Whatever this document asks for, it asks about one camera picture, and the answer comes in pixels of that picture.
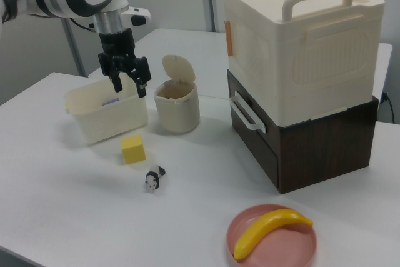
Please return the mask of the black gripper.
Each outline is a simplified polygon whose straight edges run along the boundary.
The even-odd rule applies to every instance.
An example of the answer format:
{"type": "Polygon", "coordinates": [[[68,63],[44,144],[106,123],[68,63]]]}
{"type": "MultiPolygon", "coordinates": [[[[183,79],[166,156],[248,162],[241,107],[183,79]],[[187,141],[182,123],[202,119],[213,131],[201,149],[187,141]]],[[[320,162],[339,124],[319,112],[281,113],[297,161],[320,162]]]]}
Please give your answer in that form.
{"type": "Polygon", "coordinates": [[[104,76],[107,76],[116,93],[123,90],[119,70],[114,56],[128,56],[126,74],[135,82],[137,95],[147,95],[146,86],[151,80],[151,72],[146,57],[136,58],[134,54],[134,38],[131,29],[113,34],[99,34],[103,52],[98,54],[99,63],[104,76]]]}

